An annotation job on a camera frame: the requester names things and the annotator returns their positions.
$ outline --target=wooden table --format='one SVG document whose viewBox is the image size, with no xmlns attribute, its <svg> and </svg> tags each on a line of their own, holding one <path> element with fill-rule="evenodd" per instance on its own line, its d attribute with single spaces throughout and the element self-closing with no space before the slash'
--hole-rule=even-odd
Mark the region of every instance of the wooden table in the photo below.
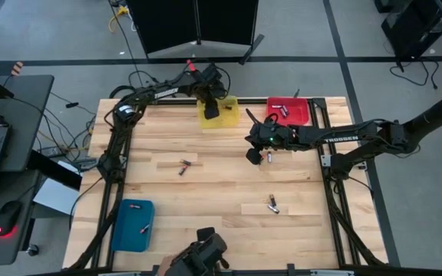
<svg viewBox="0 0 442 276">
<path fill-rule="evenodd" d="M 328 97 L 326 101 L 332 126 L 351 123 L 344 97 Z M 99 157 L 107 147 L 110 132 L 103 117 L 116 102 L 100 102 L 90 156 Z M 214 130 L 200 129 L 195 106 L 147 108 L 134 129 L 124 198 L 153 201 L 152 239 L 147 252 L 116 252 L 114 271 L 150 271 L 165 255 L 194 242 L 198 228 L 209 226 L 225 239 L 228 251 L 224 257 L 231 269 L 286 269 L 288 263 L 297 269 L 338 267 L 316 150 L 272 151 L 271 164 L 252 165 L 245 158 L 250 144 L 243 139 L 252 126 L 246 107 L 260 120 L 265 118 L 264 104 L 240 105 L 237 127 Z M 340 153 L 357 145 L 336 144 Z M 183 176 L 178 174 L 180 159 L 193 162 Z M 367 182 L 364 171 L 353 169 L 351 176 Z M 99 177 L 96 170 L 87 172 L 81 192 Z M 352 180 L 344 184 L 355 231 L 386 262 L 369 191 Z M 102 181 L 79 201 L 63 267 L 73 264 L 94 237 L 103 192 Z M 271 193 L 279 215 L 267 208 Z M 110 207 L 114 197 L 112 192 Z M 341 235 L 350 263 L 342 230 Z M 101 265 L 105 264 L 109 238 L 106 236 L 102 245 Z"/>
</svg>

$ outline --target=floor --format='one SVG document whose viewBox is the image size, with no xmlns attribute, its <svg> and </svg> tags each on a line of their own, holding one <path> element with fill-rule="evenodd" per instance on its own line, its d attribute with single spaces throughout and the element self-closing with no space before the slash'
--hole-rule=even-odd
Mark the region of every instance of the floor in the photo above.
<svg viewBox="0 0 442 276">
<path fill-rule="evenodd" d="M 380 27 L 385 16 L 378 14 L 373 0 L 260 0 L 256 32 L 266 38 L 254 53 L 256 58 L 245 66 L 217 65 L 230 73 L 230 93 L 238 97 L 290 96 L 300 89 L 300 96 L 347 97 L 355 121 L 405 121 L 442 98 L 442 61 L 434 77 L 437 90 L 430 82 L 419 87 L 392 76 L 391 59 L 376 58 L 392 56 Z M 0 0 L 0 74 L 9 73 L 9 64 L 23 61 L 27 64 L 23 74 L 52 74 L 54 93 L 96 110 L 99 99 L 126 84 L 134 70 L 122 34 L 107 30 L 110 18 L 106 0 L 40 0 L 30 5 L 28 0 Z M 134 57 L 145 58 L 130 19 L 120 22 Z M 150 58 L 232 57 L 246 49 L 206 42 L 159 51 Z M 442 60 L 442 37 L 425 55 Z M 164 80 L 175 77 L 183 65 L 138 67 Z M 427 67 L 432 71 L 434 64 L 427 62 Z M 425 72 L 414 63 L 404 76 L 422 81 Z M 81 132 L 91 116 L 64 105 L 51 97 L 48 109 L 72 133 Z M 41 129 L 47 133 L 46 126 Z M 387 235 L 394 239 L 400 265 L 442 269 L 442 128 L 421 145 L 422 150 L 408 159 L 383 155 L 375 160 L 384 199 L 376 204 L 386 207 L 384 219 L 391 226 Z M 0 275 L 60 269 L 66 225 L 65 218 L 39 220 L 31 240 L 51 250 L 33 258 L 20 254 L 14 264 L 0 267 Z M 48 231 L 56 235 L 49 238 Z"/>
</svg>

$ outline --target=black panel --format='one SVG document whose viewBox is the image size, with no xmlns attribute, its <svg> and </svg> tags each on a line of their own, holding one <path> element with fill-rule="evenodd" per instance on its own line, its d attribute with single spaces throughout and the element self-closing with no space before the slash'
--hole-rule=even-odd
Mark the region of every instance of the black panel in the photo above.
<svg viewBox="0 0 442 276">
<path fill-rule="evenodd" d="M 202 40 L 251 45 L 259 0 L 198 0 Z"/>
<path fill-rule="evenodd" d="M 127 0 L 127 4 L 147 54 L 197 39 L 193 0 Z"/>
</svg>

